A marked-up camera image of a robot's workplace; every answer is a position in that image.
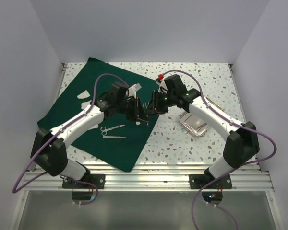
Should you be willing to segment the steel tweezers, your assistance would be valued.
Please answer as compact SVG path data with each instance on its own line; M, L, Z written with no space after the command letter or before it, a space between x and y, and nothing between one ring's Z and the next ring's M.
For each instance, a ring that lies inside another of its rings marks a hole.
M117 138L126 138L121 136L103 136L102 138L117 139Z

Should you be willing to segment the steel forceps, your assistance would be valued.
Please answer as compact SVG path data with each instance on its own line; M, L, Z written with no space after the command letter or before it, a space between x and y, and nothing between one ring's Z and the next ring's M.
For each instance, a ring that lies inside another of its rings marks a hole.
M138 121L139 122L144 122L147 126L149 126L148 115L145 113L140 101L138 101L138 110L139 110Z

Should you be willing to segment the white gauze pad far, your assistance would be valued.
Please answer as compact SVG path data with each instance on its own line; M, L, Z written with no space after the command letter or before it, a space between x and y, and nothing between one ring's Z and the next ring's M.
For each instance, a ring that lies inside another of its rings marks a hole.
M80 93L79 95L77 95L78 99L84 99L84 98L88 98L88 97L90 97L90 93L87 90L85 90L82 93Z

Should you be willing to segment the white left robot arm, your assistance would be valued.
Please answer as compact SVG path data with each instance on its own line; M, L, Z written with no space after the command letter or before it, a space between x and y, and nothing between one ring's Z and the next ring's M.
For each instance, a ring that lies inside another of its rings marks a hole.
M51 176L73 179L79 188L89 185L89 170L82 164L67 157L67 148L93 126L101 124L116 113L126 115L134 122L147 122L137 92L140 84L127 86L122 82L112 84L111 88L94 97L92 102L65 123L50 130L40 129L36 133L31 160Z

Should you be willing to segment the dark green surgical cloth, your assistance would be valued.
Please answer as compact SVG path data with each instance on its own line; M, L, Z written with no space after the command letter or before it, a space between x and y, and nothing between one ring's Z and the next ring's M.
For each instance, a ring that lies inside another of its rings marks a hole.
M60 87L59 97L49 112L38 121L39 128L51 129L66 122L81 109L81 103L92 100L94 83L97 77L104 73L119 76L129 85L139 83L141 89L138 95L143 106L150 100L151 93L158 88L155 78L162 73L160 63L105 63L89 58L86 63L70 62ZM78 99L77 95L87 90L90 97ZM149 126L144 123L136 125L127 120L123 114L115 114L102 124L91 128L81 135L67 148L67 157L79 163L107 163L124 172L130 172L139 157L151 151L153 137L157 134L158 116L149 118ZM111 130L107 136L126 138L102 138L101 127L124 127Z

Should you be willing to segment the stainless steel tray lid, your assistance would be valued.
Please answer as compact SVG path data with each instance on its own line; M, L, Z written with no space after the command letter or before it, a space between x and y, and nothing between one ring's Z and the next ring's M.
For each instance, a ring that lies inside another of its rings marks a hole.
M205 96L206 100L213 105L214 107L216 107L218 110L221 110L222 112L224 111L224 109L218 105L216 102L214 102L212 99L210 99L209 97Z

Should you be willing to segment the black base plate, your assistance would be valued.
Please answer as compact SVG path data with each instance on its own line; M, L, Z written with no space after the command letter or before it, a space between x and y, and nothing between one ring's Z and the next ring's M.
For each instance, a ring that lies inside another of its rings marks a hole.
M62 188L64 189L88 189L92 188L93 184L97 189L103 189L106 181L106 176L104 174L87 174L80 182L74 182L72 179L64 179L62 183Z
M208 184L209 182L213 181L214 177L205 175L205 174L190 174L189 175L189 184L191 189L200 189L204 185ZM218 181L212 183L207 187L207 189L232 189L232 182L230 175L227 175Z

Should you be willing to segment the steel surgical scissors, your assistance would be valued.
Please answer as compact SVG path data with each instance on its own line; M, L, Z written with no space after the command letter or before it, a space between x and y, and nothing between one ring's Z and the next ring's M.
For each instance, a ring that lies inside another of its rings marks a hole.
M111 130L114 130L114 129L117 129L117 128L121 128L121 127L124 127L125 125L118 125L118 126L113 126L113 127L105 127L105 126L102 126L100 128L100 131L101 131L101 135L102 136L106 136L107 133Z

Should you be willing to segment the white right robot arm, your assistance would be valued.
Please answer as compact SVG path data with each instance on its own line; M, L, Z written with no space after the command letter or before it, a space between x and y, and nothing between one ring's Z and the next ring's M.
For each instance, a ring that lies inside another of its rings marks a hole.
M159 88L152 92L147 115L162 115L169 107L176 106L205 121L225 140L222 157L205 170L199 179L201 183L217 187L222 175L241 167L259 152L256 126L252 122L242 123L231 118L208 102L199 90L188 90L177 74L159 75L156 83Z

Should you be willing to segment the aluminium rail frame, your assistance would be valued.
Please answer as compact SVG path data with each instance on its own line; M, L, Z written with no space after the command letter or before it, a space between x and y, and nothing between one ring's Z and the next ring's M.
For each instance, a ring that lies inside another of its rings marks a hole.
M204 92L228 114L244 119L228 63L114 62L112 65L149 78L168 70L186 72L184 81L189 87L200 83ZM149 132L149 137L142 141L138 161L130 172L101 160L98 150L80 148L77 139L66 144L67 156L82 163L91 173L103 174L105 178L101 183L105 191L174 191L195 195L197 191L191 189L189 176L203 174L221 157L225 143L211 128L199 137L192 136L179 125L178 115L178 109L171 109L168 115L153 117L148 126L142 127ZM264 215L269 217L273 229L283 229L270 175L263 172L255 160L233 172L225 183L232 184L232 188L218 190L225 195L222 207L227 210L225 216L239 222L240 229L249 229L251 224L259 224L260 229L264 229ZM253 214L253 218L242 223L239 211L244 215Z

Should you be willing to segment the white gauze pad near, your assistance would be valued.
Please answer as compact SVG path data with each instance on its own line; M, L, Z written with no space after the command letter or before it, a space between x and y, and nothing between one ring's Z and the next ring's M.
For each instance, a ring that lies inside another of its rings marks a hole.
M82 110L90 106L91 106L91 101L86 101L86 102L81 103Z

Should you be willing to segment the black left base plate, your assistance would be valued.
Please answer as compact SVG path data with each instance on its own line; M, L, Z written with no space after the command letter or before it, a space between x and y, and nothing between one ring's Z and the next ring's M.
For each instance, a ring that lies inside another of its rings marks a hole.
M88 189L92 188L93 184L97 189L103 189L106 181L106 176L104 174L87 174L80 182L74 182L72 179L64 179L62 183L62 188L64 189Z

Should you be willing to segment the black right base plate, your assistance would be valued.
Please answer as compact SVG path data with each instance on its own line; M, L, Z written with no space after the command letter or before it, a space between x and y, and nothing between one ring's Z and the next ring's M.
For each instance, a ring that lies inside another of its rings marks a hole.
M208 184L209 182L213 181L214 177L205 175L205 174L190 174L189 175L189 184L191 189L200 189L204 185ZM232 189L232 182L230 175L227 175L218 181L212 183L207 187L207 189Z

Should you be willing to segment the white gauze pad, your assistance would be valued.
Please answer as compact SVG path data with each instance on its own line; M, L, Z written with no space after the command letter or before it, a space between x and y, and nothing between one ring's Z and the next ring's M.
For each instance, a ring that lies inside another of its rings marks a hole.
M86 102L81 103L82 110L90 106L91 106L91 101L86 101Z
M79 95L77 95L78 99L84 99L84 98L88 98L88 97L90 97L90 93L87 90L85 90L82 93L80 93Z

